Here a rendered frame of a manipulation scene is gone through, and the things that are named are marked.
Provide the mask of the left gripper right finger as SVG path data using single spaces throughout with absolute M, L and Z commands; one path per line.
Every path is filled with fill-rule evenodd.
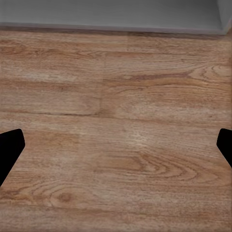
M 217 147 L 232 166 L 232 130 L 222 128 L 217 139 Z

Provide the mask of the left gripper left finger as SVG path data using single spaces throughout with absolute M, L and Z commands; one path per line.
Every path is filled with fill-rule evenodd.
M 25 147 L 21 129 L 0 134 L 0 186 Z

